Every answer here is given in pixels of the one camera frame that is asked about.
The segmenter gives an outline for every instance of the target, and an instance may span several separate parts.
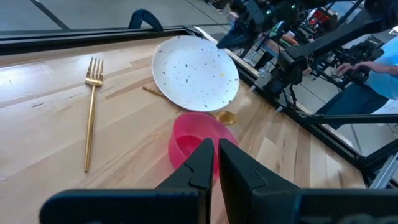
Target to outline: blue shirt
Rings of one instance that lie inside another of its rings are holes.
[[[383,65],[398,65],[398,37],[384,44],[381,49],[384,54],[374,62]],[[398,76],[370,71],[365,84],[388,99],[398,100]]]

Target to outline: speckled plate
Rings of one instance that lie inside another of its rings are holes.
[[[232,101],[239,88],[238,71],[229,55],[194,36],[173,37],[160,45],[152,73],[169,100],[192,111],[218,110]]]

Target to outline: gold fork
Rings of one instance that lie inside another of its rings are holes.
[[[97,58],[90,60],[90,65],[88,66],[86,75],[86,84],[91,85],[91,102],[90,111],[88,112],[88,123],[87,123],[87,137],[86,137],[86,151],[85,151],[85,172],[88,172],[88,167],[90,165],[90,154],[91,154],[91,141],[93,140],[93,127],[94,127],[94,102],[95,102],[95,89],[103,84],[104,80],[104,61]]]

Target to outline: spoon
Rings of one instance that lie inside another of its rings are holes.
[[[162,97],[166,97],[162,92],[154,90],[152,88],[143,86],[143,89]],[[236,123],[236,115],[229,111],[217,111],[215,114],[207,113],[208,115],[214,117],[218,122],[223,125],[232,125]]]

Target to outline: wooden table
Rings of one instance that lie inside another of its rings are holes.
[[[185,110],[155,88],[151,60],[168,38],[0,57],[1,223],[37,223],[51,195],[70,188],[153,188],[173,171],[167,141]],[[104,59],[89,173],[83,172],[91,57]],[[300,187],[364,187],[361,174],[242,83],[225,108],[239,147]],[[212,223],[227,223],[220,182]]]

